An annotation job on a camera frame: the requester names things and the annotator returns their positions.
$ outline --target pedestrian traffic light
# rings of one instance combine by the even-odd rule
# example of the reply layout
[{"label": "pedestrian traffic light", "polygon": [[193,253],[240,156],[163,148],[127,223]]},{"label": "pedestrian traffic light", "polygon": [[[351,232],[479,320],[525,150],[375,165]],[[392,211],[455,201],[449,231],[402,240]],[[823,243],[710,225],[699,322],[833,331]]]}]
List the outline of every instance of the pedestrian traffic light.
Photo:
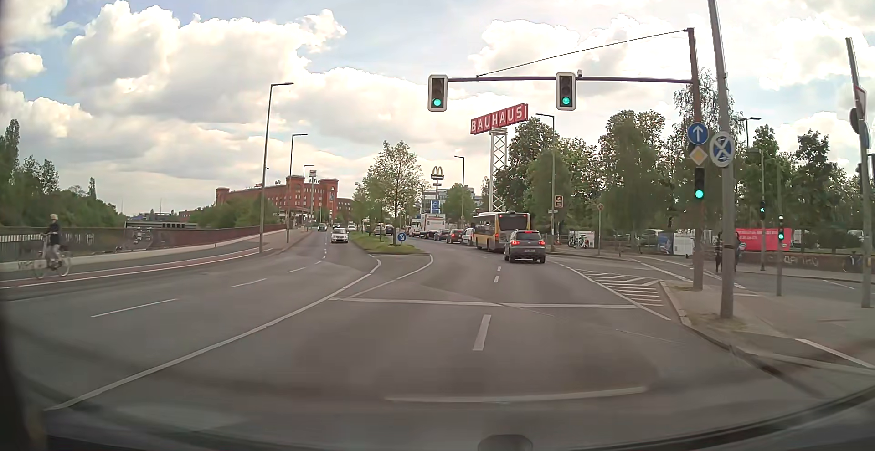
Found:
[{"label": "pedestrian traffic light", "polygon": [[447,97],[447,76],[429,76],[429,110],[445,111]]},{"label": "pedestrian traffic light", "polygon": [[695,198],[705,198],[705,168],[696,167],[693,175],[693,189],[695,190]]},{"label": "pedestrian traffic light", "polygon": [[556,73],[556,109],[573,111],[577,108],[577,76],[573,72]]}]

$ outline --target dark car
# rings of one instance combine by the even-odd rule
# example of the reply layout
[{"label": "dark car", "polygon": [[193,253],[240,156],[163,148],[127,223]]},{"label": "dark car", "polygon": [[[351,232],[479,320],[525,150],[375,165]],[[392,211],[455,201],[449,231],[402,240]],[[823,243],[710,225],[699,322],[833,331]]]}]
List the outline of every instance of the dark car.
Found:
[{"label": "dark car", "polygon": [[447,244],[462,244],[462,234],[465,232],[462,229],[454,229],[446,237]]},{"label": "dark car", "polygon": [[504,247],[504,261],[515,262],[518,259],[547,262],[547,246],[540,232],[514,231],[510,233],[508,243]]}]

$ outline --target windshield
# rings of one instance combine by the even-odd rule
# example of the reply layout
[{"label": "windshield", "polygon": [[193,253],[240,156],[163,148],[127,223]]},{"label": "windshield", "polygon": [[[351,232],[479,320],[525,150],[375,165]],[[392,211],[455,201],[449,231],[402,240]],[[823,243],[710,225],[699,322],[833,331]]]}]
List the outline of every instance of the windshield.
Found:
[{"label": "windshield", "polygon": [[875,0],[0,1],[3,443],[870,431]]}]

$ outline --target red sign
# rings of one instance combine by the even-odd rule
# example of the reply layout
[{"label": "red sign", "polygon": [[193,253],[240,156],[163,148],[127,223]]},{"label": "red sign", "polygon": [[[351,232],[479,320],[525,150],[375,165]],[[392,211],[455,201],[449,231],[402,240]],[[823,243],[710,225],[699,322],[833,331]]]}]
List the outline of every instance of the red sign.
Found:
[{"label": "red sign", "polygon": [[478,133],[489,132],[490,130],[498,130],[501,127],[520,123],[527,119],[529,119],[529,104],[520,102],[516,106],[472,119],[471,134],[477,135]]},{"label": "red sign", "polygon": [[[741,242],[745,244],[745,251],[762,251],[762,235],[761,229],[736,229]],[[793,230],[789,227],[784,228],[784,242],[782,250],[790,251],[790,239],[793,237]],[[766,228],[766,251],[778,251],[778,228]]]}]

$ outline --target bus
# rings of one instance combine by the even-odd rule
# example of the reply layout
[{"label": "bus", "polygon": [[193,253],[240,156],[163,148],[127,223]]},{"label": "bus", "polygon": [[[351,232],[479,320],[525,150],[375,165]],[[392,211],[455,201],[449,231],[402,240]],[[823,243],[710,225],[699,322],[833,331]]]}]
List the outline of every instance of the bus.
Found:
[{"label": "bus", "polygon": [[525,212],[483,212],[472,219],[474,236],[472,241],[478,250],[504,251],[508,235],[519,229],[531,229],[531,217]]}]

